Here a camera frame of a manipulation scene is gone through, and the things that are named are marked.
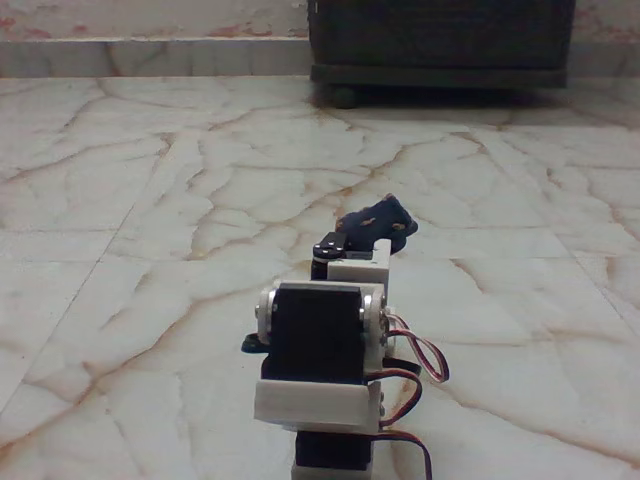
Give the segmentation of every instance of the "caster wheel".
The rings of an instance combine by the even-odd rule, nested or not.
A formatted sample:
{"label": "caster wheel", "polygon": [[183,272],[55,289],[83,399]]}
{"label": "caster wheel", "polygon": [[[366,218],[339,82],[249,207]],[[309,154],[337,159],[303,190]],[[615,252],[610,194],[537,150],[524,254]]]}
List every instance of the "caster wheel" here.
{"label": "caster wheel", "polygon": [[343,110],[356,108],[358,97],[355,89],[351,87],[332,87],[331,104]]}

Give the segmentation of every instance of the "wall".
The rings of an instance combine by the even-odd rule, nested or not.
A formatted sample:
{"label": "wall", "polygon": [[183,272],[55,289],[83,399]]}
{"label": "wall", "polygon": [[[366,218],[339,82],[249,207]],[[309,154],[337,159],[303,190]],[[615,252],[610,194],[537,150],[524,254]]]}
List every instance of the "wall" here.
{"label": "wall", "polygon": [[[640,43],[640,0],[578,3],[575,41]],[[304,0],[0,0],[4,40],[305,35]]]}

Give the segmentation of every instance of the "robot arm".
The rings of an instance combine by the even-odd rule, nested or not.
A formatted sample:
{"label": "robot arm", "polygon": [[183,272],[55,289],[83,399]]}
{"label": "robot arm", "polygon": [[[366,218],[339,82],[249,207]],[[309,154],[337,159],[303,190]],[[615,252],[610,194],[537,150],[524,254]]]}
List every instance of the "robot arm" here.
{"label": "robot arm", "polygon": [[[375,232],[366,228],[375,222]],[[373,442],[383,439],[421,446],[429,479],[422,442],[384,429],[422,393],[420,366],[393,358],[395,336],[409,338],[436,381],[448,379],[442,353],[412,334],[387,305],[394,242],[395,251],[401,249],[417,225],[387,196],[339,220],[337,230],[314,246],[311,280],[278,280],[260,296],[258,333],[243,344],[244,351],[268,353],[256,385],[255,418],[297,431],[292,480],[370,480]],[[419,342],[434,353],[439,371]],[[382,419],[380,380],[390,376],[412,380],[416,390],[390,419]]]}

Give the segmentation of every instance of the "marble floor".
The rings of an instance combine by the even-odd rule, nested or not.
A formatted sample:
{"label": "marble floor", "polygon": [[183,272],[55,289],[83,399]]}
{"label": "marble floor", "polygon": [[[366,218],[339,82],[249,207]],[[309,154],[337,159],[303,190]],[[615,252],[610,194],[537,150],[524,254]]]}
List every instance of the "marble floor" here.
{"label": "marble floor", "polygon": [[[434,479],[640,479],[640,81],[308,98],[302,78],[0,81],[0,480],[288,479],[239,345],[261,288],[388,192],[421,226],[390,301],[452,372],[402,424]],[[410,446],[375,465],[421,478]]]}

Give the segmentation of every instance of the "wall baseboard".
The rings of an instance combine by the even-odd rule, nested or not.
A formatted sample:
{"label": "wall baseboard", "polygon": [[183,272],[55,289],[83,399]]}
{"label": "wall baseboard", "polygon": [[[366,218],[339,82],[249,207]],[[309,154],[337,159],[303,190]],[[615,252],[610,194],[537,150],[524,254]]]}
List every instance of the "wall baseboard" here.
{"label": "wall baseboard", "polygon": [[[0,41],[0,77],[307,75],[304,38]],[[573,77],[640,76],[640,44],[577,43]]]}

